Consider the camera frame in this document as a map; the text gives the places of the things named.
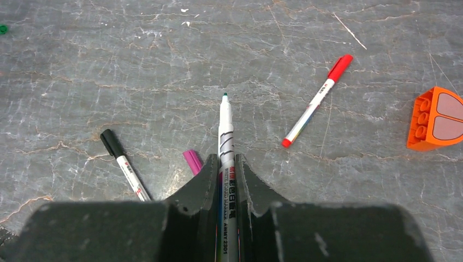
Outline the black capped whiteboard marker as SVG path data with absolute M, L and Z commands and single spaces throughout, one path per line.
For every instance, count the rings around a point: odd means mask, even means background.
M 100 134 L 100 139 L 104 144 L 109 155 L 113 156 L 123 174 L 125 175 L 132 191 L 141 201 L 151 201 L 151 197 L 139 180 L 137 174 L 132 168 L 128 158 L 126 157 L 122 145 L 119 143 L 116 135 L 112 130 L 106 129 Z

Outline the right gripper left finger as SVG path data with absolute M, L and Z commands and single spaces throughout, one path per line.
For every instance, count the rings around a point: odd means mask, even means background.
M 218 156 L 167 198 L 165 261 L 215 261 L 218 220 Z

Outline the orange rounded toy brick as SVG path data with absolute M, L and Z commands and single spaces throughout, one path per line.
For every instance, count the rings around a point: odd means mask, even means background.
M 419 95 L 406 142 L 415 151 L 431 151 L 462 142 L 462 98 L 435 86 Z

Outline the green whiteboard marker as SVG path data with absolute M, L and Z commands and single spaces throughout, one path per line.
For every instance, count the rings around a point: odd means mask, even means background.
M 222 96 L 218 126 L 217 261 L 239 261 L 234 127 L 228 95 Z

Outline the red capped whiteboard marker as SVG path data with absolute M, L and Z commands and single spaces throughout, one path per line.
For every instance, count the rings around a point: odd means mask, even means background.
M 301 131 L 309 123 L 315 110 L 321 105 L 322 100 L 326 97 L 328 92 L 334 87 L 334 85 L 338 82 L 339 78 L 349 67 L 352 60 L 352 55 L 345 54 L 336 61 L 333 67 L 329 70 L 327 74 L 327 79 L 325 80 L 324 84 L 322 84 L 321 88 L 317 91 L 316 95 L 310 101 L 305 112 L 301 115 L 301 117 L 298 119 L 296 124 L 290 130 L 290 132 L 283 138 L 281 142 L 281 145 L 283 147 L 288 148 L 293 144 L 293 142 L 299 136 Z

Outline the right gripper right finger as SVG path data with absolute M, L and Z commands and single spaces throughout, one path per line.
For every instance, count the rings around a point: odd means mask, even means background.
M 240 261 L 282 261 L 275 208 L 287 201 L 264 182 L 243 154 L 235 156 Z

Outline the purple capped whiteboard marker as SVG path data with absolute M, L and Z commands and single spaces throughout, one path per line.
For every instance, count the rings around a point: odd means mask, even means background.
M 203 167 L 203 163 L 195 150 L 187 150 L 183 152 L 183 157 L 186 160 L 192 174 L 198 175 Z

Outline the green marker cap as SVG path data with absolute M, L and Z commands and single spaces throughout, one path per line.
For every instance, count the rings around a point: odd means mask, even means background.
M 4 24 L 0 24 L 0 35 L 4 35 L 8 32 L 9 27 Z

